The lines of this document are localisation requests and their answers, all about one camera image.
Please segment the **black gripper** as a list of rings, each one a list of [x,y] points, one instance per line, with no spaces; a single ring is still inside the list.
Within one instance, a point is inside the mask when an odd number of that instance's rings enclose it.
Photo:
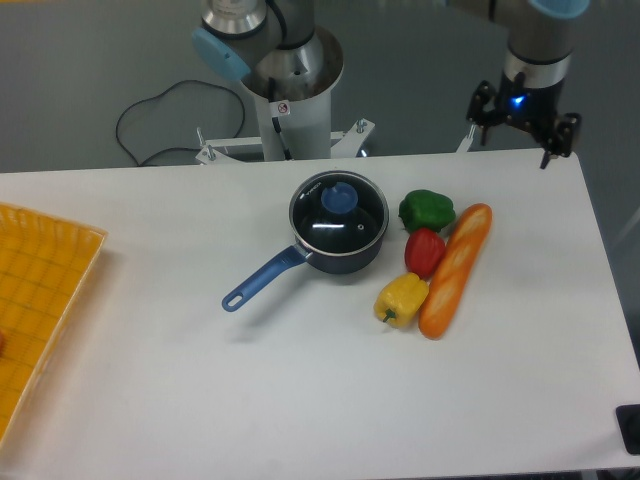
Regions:
[[[540,169],[546,169],[552,159],[569,157],[580,136],[582,116],[558,111],[567,71],[567,63],[513,63],[504,65],[498,93],[488,81],[482,81],[466,114],[481,131],[480,144],[487,145],[491,128],[507,125],[541,138]],[[493,101],[494,109],[488,110]]]

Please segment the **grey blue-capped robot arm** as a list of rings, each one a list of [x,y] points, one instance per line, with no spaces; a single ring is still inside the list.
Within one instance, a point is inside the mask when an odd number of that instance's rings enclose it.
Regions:
[[[586,1],[453,1],[508,31],[499,86],[481,82],[466,118],[482,133],[508,125],[542,148],[541,164],[568,157],[581,126],[557,105],[573,53],[573,33]],[[337,39],[317,26],[310,1],[206,1],[192,44],[216,74],[253,96],[267,161],[356,154],[353,131],[331,139],[331,91],[344,69]]]

